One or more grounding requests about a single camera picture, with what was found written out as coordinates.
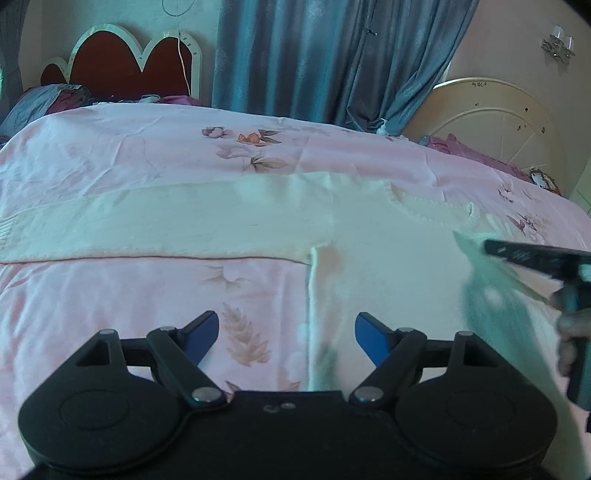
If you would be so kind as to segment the right hand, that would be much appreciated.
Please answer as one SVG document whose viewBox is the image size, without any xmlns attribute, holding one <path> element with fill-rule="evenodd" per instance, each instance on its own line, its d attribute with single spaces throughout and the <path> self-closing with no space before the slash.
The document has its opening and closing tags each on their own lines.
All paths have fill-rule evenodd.
<svg viewBox="0 0 591 480">
<path fill-rule="evenodd" d="M 576 318 L 574 315 L 563 313 L 556 324 L 559 334 L 558 344 L 558 372 L 567 377 L 577 358 L 577 347 L 575 346 Z"/>
</svg>

